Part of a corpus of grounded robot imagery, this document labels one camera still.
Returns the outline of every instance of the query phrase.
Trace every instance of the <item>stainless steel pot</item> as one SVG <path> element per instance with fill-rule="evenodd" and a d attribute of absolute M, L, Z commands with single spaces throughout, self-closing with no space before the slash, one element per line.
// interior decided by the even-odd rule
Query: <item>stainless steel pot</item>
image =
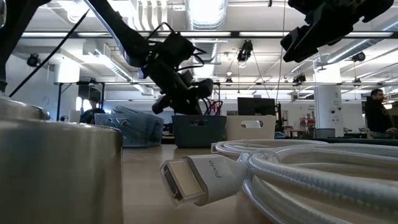
<path fill-rule="evenodd" d="M 122 224 L 122 135 L 0 118 L 0 223 Z"/>
<path fill-rule="evenodd" d="M 38 106 L 0 98 L 0 118 L 48 120 L 49 114 Z"/>

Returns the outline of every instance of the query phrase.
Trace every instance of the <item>gray plastic bin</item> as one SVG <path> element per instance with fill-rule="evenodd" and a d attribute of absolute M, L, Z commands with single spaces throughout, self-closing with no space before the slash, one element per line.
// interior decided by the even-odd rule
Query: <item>gray plastic bin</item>
<path fill-rule="evenodd" d="M 224 139 L 226 116 L 172 116 L 175 144 L 179 148 L 210 148 Z"/>

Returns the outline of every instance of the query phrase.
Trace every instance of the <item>man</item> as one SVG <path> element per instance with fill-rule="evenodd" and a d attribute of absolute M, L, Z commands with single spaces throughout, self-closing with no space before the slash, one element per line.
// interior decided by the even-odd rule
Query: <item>man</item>
<path fill-rule="evenodd" d="M 91 109 L 83 113 L 83 115 L 80 117 L 80 122 L 86 124 L 95 124 L 94 114 L 105 113 L 105 111 L 97 108 L 97 104 L 99 102 L 97 98 L 92 96 L 88 99 L 88 101 L 90 102 Z"/>
<path fill-rule="evenodd" d="M 365 103 L 365 117 L 370 130 L 370 135 L 376 139 L 389 139 L 388 133 L 397 132 L 398 129 L 392 127 L 392 122 L 388 111 L 383 106 L 384 93 L 377 89 L 371 92 Z"/>

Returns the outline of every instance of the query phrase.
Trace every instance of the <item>ceiling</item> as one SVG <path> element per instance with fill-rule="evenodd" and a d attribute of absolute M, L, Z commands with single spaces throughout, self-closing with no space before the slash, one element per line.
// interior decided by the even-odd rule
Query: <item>ceiling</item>
<path fill-rule="evenodd" d="M 118 0 L 121 6 L 120 9 L 128 11 L 131 6 L 130 0 Z M 31 20 L 27 32 L 61 32 L 69 31 L 74 25 L 68 20 L 68 12 L 64 6 L 70 4 L 71 1 L 52 1 L 50 4 L 41 7 L 34 18 Z M 148 21 L 150 28 L 151 24 L 151 3 L 149 4 Z M 227 8 L 227 16 L 224 22 L 223 30 L 234 31 L 290 31 L 297 26 L 304 25 L 304 16 L 290 7 L 284 7 L 283 0 L 274 0 L 272 7 L 267 7 L 267 1 L 247 1 L 247 0 L 229 0 Z M 175 30 L 187 30 L 187 18 L 184 1 L 182 0 L 168 0 L 167 1 L 167 21 Z M 139 12 L 142 13 L 142 4 L 140 3 Z M 377 17 L 373 21 L 364 24 L 359 22 L 355 25 L 355 31 L 381 31 L 381 25 L 398 15 L 398 1 L 395 1 L 394 6 L 386 13 Z M 104 26 L 97 20 L 96 17 L 88 16 L 78 27 L 78 32 L 106 32 Z M 82 46 L 87 40 L 85 39 L 70 39 L 62 47 L 62 51 L 53 58 L 52 62 L 56 63 L 60 57 L 69 55 L 82 64 L 81 77 L 95 77 L 97 80 L 105 80 L 107 82 L 120 81 L 120 79 L 110 69 L 98 63 L 91 63 L 87 55 L 82 51 Z M 281 60 L 281 55 L 284 54 L 280 46 L 280 39 L 252 39 L 254 46 L 254 53 L 249 58 L 245 68 L 238 68 L 236 62 L 236 51 L 242 46 L 244 39 L 220 39 L 222 43 L 218 49 L 218 56 L 216 58 L 216 65 L 212 79 L 224 82 L 226 72 L 232 72 L 232 79 L 234 82 L 260 82 L 261 76 L 264 81 L 277 82 L 285 80 L 292 81 L 292 78 L 297 74 L 293 71 L 298 66 L 301 66 L 301 72 L 306 74 L 307 81 L 312 81 L 313 76 L 313 61 L 318 57 L 315 55 L 304 62 L 304 65 L 289 62 L 286 63 Z M 337 50 L 349 45 L 356 40 L 343 39 L 333 46 L 325 46 L 319 49 L 320 54 L 331 54 Z M 58 45 L 60 39 L 21 39 L 19 42 L 19 54 L 31 53 L 32 49 L 42 49 L 41 57 L 46 57 L 49 53 L 49 47 Z M 102 46 L 106 44 L 112 52 L 109 54 L 111 59 L 120 65 L 120 67 L 128 72 L 132 77 L 137 76 L 138 69 L 130 67 L 119 54 L 116 43 L 112 39 L 96 39 L 96 44 Z M 366 60 L 355 65 L 353 62 L 341 62 L 341 77 L 344 82 L 354 80 L 355 76 L 361 77 L 363 82 L 383 82 L 384 80 L 398 82 L 398 67 L 395 68 L 395 63 L 398 62 L 398 39 L 388 39 L 365 49 Z M 384 68 L 390 66 L 392 69 L 385 72 L 372 75 L 377 71 L 383 71 Z M 224 86 L 223 88 L 236 88 L 236 86 Z M 263 86 L 240 86 L 242 89 L 261 89 Z M 281 86 L 280 89 L 291 89 L 292 87 Z M 352 89 L 352 86 L 342 87 L 347 90 Z M 371 90 L 374 86 L 362 88 L 363 90 Z M 133 90 L 132 86 L 112 86 L 112 90 Z"/>

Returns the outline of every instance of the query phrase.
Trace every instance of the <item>wall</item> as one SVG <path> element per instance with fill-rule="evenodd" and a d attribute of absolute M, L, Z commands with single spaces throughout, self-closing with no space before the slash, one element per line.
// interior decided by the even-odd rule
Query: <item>wall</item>
<path fill-rule="evenodd" d="M 106 102 L 105 108 L 110 110 L 113 106 L 126 106 L 128 108 L 136 110 L 151 110 L 153 101 L 150 102 Z M 343 102 L 341 107 L 344 118 L 344 127 L 352 129 L 354 132 L 358 132 L 359 128 L 363 128 L 365 123 L 362 117 L 362 106 L 361 102 L 348 103 Z M 238 105 L 235 101 L 224 102 L 221 110 L 221 115 L 226 115 L 227 111 L 238 110 Z M 288 125 L 294 128 L 299 128 L 299 119 L 303 118 L 306 114 L 311 113 L 314 110 L 314 104 L 311 102 L 293 102 L 293 103 L 282 103 L 282 110 L 288 111 Z"/>
<path fill-rule="evenodd" d="M 26 65 L 26 61 L 11 55 L 6 64 L 9 95 L 25 77 L 33 71 Z M 58 86 L 54 85 L 55 73 L 47 67 L 40 69 L 12 98 L 16 101 L 28 103 L 46 109 L 51 118 L 57 116 Z M 70 109 L 75 108 L 77 86 L 71 86 L 63 94 L 60 115 L 67 115 Z"/>

